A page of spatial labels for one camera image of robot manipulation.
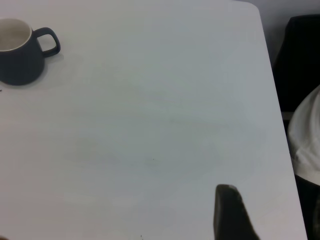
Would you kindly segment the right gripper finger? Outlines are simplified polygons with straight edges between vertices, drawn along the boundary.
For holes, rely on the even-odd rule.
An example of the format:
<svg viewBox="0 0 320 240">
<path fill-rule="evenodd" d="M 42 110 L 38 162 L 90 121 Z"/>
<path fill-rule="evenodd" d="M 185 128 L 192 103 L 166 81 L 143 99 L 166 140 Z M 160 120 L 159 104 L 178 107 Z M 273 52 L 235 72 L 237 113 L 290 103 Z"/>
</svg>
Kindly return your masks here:
<svg viewBox="0 0 320 240">
<path fill-rule="evenodd" d="M 242 196 L 229 184 L 215 189 L 213 233 L 216 240 L 258 240 Z"/>
</svg>

